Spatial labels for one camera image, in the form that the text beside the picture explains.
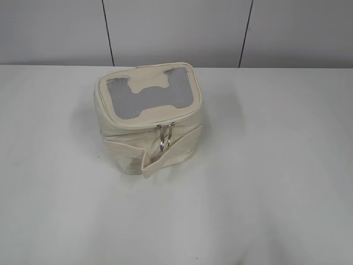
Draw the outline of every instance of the white tabletop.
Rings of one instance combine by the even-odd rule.
[[[0,66],[0,264],[353,264],[353,70],[197,68],[199,149],[146,180],[99,135],[121,69]]]

